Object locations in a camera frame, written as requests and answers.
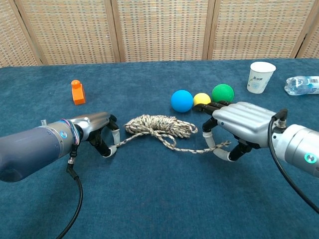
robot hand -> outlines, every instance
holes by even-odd
[[[215,146],[212,129],[219,125],[234,135],[238,145],[231,151],[218,148],[213,153],[226,161],[236,161],[252,148],[267,148],[268,126],[276,114],[247,102],[220,101],[198,104],[194,110],[204,111],[211,118],[203,124],[203,137],[209,147]],[[271,141],[279,159],[319,177],[319,132],[293,124],[286,127],[286,120],[278,120],[272,127]]]
[[[80,142],[88,141],[103,157],[110,157],[116,147],[108,147],[101,138],[104,127],[112,130],[114,145],[120,142],[116,118],[106,112],[62,119],[0,138],[0,180],[16,182],[70,153],[74,164]]]

black cable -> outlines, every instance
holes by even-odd
[[[268,125],[268,144],[270,148],[271,155],[274,159],[275,164],[277,165],[279,171],[283,175],[283,177],[287,180],[290,186],[295,190],[295,192],[312,208],[316,213],[319,214],[319,208],[298,188],[298,186],[292,181],[292,179],[288,176],[288,174],[283,169],[282,165],[279,163],[279,160],[276,156],[273,141],[272,141],[272,127],[274,122],[276,121],[276,117],[272,117],[269,125]]]
[[[78,206],[76,208],[76,211],[71,219],[71,221],[69,222],[69,224],[65,227],[65,229],[63,230],[63,232],[61,232],[61,234],[56,238],[56,239],[61,239],[65,236],[65,234],[70,230],[70,228],[73,226],[76,218],[79,215],[79,212],[81,210],[82,207],[82,201],[83,201],[83,189],[82,189],[82,184],[81,181],[79,179],[79,176],[75,173],[75,171],[73,170],[73,164],[68,164],[67,170],[66,170],[71,176],[72,178],[76,181],[78,187],[79,187],[79,193],[80,193],[80,197],[79,197],[79,202],[78,202]]]

foam ball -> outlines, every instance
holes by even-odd
[[[171,96],[170,104],[172,108],[180,113],[189,111],[193,106],[193,96],[190,92],[179,90]]]
[[[232,101],[235,93],[233,88],[227,84],[220,84],[214,87],[211,92],[211,98],[214,102],[218,101]]]
[[[197,104],[208,104],[210,103],[210,96],[208,94],[205,93],[198,93],[194,96],[194,106],[196,106]]]

plastic water bottle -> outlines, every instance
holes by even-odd
[[[319,76],[294,76],[286,80],[285,91],[291,96],[319,94]]]

wicker wall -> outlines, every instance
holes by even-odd
[[[1,1],[0,67],[36,65],[30,38],[13,2]]]
[[[0,67],[319,57],[318,12],[319,0],[1,0]]]

